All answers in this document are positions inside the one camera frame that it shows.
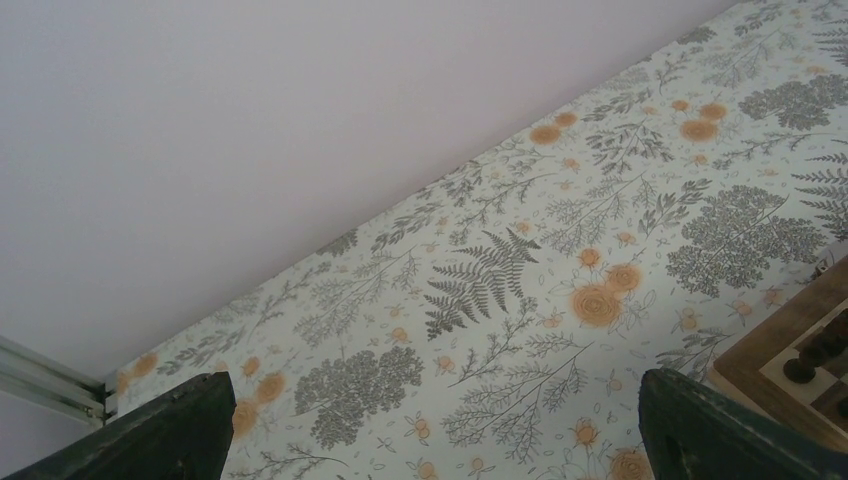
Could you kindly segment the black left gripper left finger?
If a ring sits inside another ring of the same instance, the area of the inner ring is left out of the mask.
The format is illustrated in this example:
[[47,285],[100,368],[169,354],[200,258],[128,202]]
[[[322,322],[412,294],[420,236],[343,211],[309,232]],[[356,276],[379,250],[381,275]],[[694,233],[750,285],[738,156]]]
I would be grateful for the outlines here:
[[219,479],[234,436],[230,375],[197,375],[10,479]]

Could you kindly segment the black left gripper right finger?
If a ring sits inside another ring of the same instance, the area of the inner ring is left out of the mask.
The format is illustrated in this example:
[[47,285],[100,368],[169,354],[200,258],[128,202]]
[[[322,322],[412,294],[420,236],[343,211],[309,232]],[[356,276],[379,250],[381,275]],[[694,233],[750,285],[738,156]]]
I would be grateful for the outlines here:
[[687,376],[650,369],[639,431],[656,479],[845,479],[847,455]]

